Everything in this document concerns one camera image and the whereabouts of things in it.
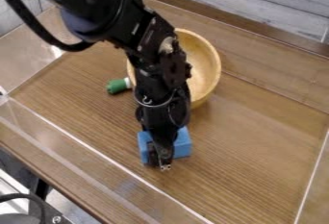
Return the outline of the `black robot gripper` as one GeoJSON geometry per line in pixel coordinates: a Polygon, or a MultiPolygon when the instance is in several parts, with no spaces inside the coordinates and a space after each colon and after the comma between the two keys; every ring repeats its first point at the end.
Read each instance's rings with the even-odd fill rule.
{"type": "Polygon", "coordinates": [[[172,169],[174,140],[189,121],[192,64],[181,47],[174,26],[154,17],[146,27],[136,53],[128,54],[136,72],[137,117],[152,134],[148,165],[172,169]]]}

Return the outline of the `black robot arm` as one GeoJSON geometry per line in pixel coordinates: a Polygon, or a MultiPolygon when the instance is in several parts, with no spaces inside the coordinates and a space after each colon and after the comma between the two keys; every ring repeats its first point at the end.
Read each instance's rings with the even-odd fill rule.
{"type": "Polygon", "coordinates": [[[192,109],[188,62],[176,27],[144,0],[50,0],[61,9],[67,29],[81,40],[61,41],[22,0],[6,0],[34,33],[67,52],[81,52],[100,41],[126,53],[136,70],[137,119],[150,133],[149,163],[172,168],[180,129],[192,109]]]}

